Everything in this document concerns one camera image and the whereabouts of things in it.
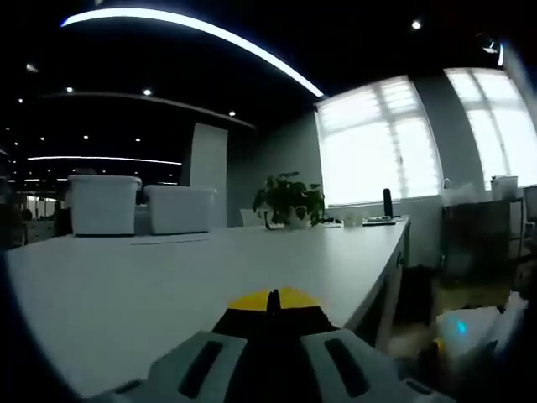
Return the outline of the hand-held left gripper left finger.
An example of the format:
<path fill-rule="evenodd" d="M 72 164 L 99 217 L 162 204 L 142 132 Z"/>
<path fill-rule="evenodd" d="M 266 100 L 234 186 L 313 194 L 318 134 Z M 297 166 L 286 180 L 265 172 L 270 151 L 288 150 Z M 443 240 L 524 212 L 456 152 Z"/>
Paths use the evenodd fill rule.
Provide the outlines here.
<path fill-rule="evenodd" d="M 157 359 L 146 379 L 94 395 L 89 402 L 223 402 L 248 340 L 231 331 L 199 331 Z"/>

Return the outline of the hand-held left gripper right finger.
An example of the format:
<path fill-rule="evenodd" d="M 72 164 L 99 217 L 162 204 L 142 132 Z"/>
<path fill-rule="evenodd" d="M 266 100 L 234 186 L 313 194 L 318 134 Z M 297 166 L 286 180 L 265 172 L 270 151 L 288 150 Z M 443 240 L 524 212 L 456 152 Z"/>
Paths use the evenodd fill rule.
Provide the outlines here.
<path fill-rule="evenodd" d="M 300 402 L 452 402 L 399 374 L 396 363 L 354 332 L 330 322 L 320 305 L 292 288 L 274 291 L 282 345 L 276 372 Z"/>

